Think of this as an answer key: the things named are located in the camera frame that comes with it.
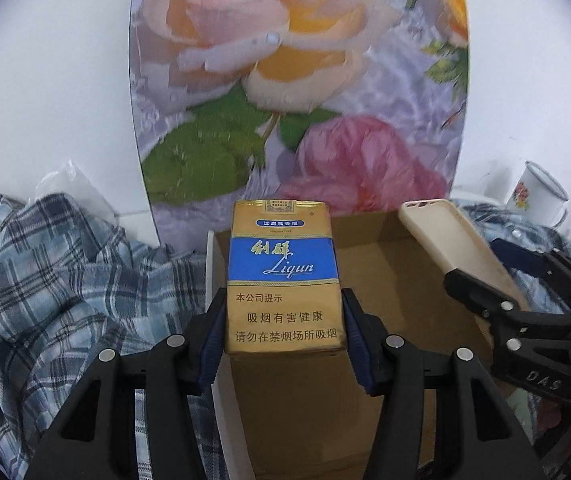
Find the beige phone case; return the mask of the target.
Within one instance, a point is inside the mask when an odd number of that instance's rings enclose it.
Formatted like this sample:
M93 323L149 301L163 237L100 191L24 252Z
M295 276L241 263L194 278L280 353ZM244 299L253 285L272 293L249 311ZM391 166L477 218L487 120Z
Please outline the beige phone case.
M449 200L415 200L403 203L398 214L401 223L444 273L468 273L504 292L522 310L529 310L508 270L455 204Z

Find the gold cigarette pack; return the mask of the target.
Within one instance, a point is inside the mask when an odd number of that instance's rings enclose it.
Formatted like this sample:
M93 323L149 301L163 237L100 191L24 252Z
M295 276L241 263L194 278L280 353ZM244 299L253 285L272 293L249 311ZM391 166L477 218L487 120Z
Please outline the gold cigarette pack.
M239 200L228 252L231 356L345 347L339 267L327 205Z

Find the white enamel mug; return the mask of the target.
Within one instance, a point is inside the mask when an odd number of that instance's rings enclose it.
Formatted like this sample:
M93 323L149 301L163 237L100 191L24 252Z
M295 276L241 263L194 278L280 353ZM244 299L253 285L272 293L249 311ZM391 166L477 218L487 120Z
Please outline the white enamel mug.
M567 217L569 200L569 194L548 170L528 160L507 208L530 222L558 229Z

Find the blue plaid shirt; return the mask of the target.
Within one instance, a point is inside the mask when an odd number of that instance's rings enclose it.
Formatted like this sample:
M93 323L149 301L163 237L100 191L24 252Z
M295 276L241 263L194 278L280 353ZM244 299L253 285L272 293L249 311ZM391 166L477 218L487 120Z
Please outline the blue plaid shirt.
M204 272L201 255L133 242L65 194L29 205L0 196L0 479L29 479L41 439L102 350L148 351L208 310ZM203 479L223 479L210 387L189 409ZM142 390L134 434L136 479L156 479Z

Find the white cardboard box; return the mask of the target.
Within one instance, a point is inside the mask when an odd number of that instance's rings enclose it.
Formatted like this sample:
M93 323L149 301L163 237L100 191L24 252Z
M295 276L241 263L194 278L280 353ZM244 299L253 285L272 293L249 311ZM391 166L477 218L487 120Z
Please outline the white cardboard box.
M444 274L395 212L335 217L343 286L386 330L449 354L468 347L491 362L489 333L443 287ZM346 351L295 356L223 356L215 414L232 479L359 479L381 399L355 379Z

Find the rose flower painting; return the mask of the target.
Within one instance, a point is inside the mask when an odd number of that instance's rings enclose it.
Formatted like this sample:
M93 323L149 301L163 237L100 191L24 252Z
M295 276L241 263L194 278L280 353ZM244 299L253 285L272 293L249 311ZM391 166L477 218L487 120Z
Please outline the rose flower painting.
M159 239L203 250L239 200L391 211L453 187L467 0L131 0L130 91Z

